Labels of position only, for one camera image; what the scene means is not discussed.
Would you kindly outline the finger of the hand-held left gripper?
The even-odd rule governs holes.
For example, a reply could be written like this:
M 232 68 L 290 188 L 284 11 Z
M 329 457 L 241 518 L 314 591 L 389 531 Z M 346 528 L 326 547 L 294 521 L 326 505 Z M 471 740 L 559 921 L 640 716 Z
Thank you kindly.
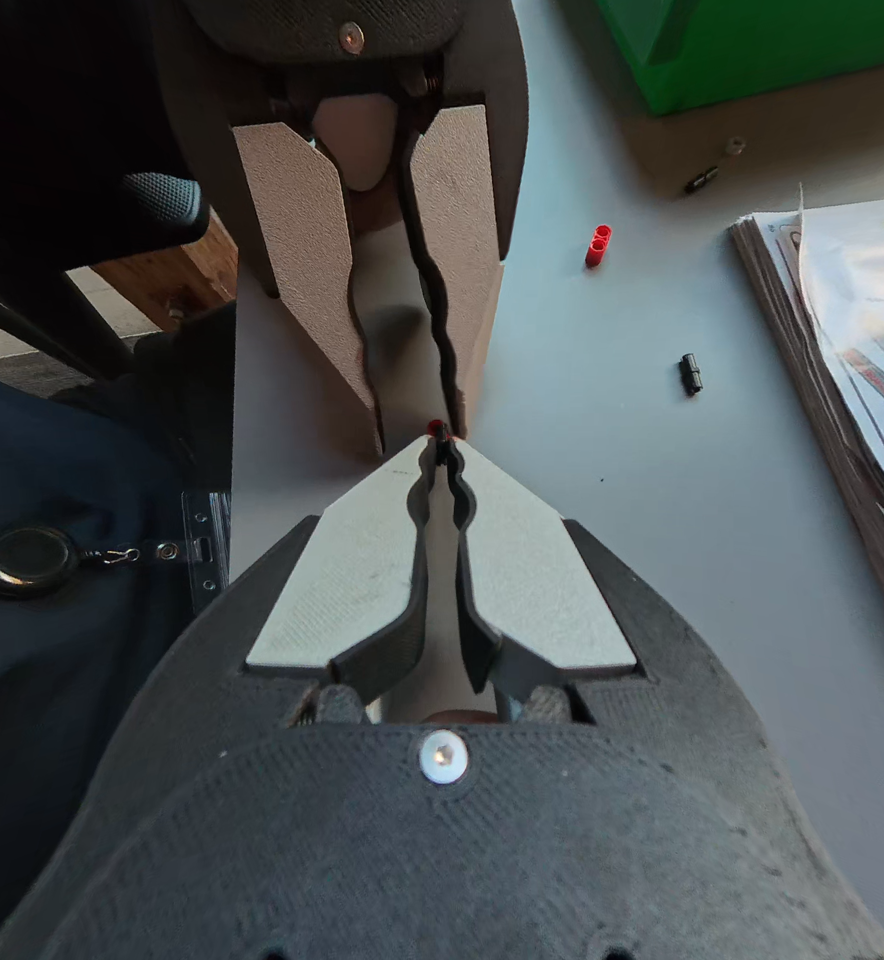
M 440 109 L 413 131 L 400 202 L 423 283 L 452 432 L 469 438 L 503 279 L 486 108 Z
M 350 299 L 352 240 L 338 168 L 281 122 L 236 126 L 232 135 L 280 301 L 351 391 L 365 449 L 380 458 L 383 429 Z

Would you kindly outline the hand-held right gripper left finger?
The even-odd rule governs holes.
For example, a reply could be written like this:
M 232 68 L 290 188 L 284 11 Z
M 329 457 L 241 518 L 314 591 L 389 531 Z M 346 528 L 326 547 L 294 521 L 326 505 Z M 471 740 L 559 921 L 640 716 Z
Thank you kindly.
M 414 669 L 424 651 L 434 478 L 435 440 L 424 436 L 315 519 L 248 669 L 341 684 L 365 705 Z

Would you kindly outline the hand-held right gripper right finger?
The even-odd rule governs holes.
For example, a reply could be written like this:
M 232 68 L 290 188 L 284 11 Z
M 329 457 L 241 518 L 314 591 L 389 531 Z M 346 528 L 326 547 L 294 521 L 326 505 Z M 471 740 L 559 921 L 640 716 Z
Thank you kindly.
M 516 719 L 538 688 L 622 679 L 638 657 L 561 514 L 472 448 L 446 441 L 460 651 L 472 690 Z

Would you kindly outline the green plastic bin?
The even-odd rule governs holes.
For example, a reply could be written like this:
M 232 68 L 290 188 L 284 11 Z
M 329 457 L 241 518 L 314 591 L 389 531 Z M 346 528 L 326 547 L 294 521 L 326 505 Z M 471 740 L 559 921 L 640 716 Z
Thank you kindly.
M 599 1 L 650 114 L 884 66 L 884 1 Z

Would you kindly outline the person's left forearm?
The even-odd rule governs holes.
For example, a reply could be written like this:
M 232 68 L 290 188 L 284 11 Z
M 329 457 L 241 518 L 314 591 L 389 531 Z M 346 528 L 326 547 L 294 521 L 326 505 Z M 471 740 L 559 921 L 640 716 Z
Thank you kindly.
M 0 189 L 191 177 L 162 102 L 148 6 L 0 1 Z

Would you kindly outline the lego instruction booklet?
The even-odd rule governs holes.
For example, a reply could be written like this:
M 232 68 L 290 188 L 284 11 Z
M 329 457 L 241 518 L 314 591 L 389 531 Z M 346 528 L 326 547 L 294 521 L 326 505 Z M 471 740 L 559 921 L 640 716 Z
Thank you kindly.
M 884 595 L 884 198 L 755 212 L 731 236 Z

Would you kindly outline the person's left hand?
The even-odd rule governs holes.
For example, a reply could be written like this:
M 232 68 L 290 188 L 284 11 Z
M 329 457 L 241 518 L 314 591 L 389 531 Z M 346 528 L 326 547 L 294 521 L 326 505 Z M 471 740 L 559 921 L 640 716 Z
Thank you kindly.
M 383 179 L 393 151 L 398 106 L 382 93 L 323 99 L 314 114 L 316 145 L 341 172 L 348 190 L 365 193 Z

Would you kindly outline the black office chair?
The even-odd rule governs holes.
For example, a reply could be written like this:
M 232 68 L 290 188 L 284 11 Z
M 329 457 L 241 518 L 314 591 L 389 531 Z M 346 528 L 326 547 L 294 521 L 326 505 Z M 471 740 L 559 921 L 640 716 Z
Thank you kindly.
M 113 380 L 132 351 L 70 272 L 201 239 L 209 208 L 195 181 L 126 174 L 91 189 L 0 187 L 0 330 L 82 375 Z

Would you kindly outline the clear badge holder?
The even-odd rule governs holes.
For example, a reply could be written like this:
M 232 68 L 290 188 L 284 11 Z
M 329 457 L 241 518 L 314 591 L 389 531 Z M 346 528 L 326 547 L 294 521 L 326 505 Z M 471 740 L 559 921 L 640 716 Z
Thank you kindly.
M 199 617 L 228 587 L 232 495 L 227 489 L 183 492 L 184 558 L 193 614 Z

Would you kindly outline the person's dark navy clothing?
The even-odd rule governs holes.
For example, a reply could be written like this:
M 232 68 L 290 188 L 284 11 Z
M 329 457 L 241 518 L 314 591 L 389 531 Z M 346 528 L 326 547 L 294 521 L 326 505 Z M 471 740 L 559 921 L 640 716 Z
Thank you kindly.
M 181 539 L 184 492 L 231 485 L 231 381 L 135 374 L 57 399 L 0 383 L 0 531 L 37 522 L 83 550 Z M 176 560 L 82 565 L 50 594 L 0 595 L 0 927 L 192 616 Z

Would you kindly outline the black badge reel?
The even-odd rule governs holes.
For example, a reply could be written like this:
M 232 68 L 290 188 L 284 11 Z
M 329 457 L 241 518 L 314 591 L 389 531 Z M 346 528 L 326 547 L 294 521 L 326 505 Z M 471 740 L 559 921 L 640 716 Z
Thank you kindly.
M 136 547 L 86 549 L 44 525 L 7 527 L 0 530 L 0 595 L 51 594 L 82 570 L 127 567 L 141 559 Z

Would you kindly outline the wooden post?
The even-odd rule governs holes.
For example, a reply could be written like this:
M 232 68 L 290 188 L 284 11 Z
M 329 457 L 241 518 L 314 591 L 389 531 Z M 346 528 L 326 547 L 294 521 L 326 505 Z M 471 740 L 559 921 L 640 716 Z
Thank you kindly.
M 194 243 L 93 266 L 102 280 L 164 331 L 233 303 L 238 269 L 238 248 L 214 210 L 206 234 Z

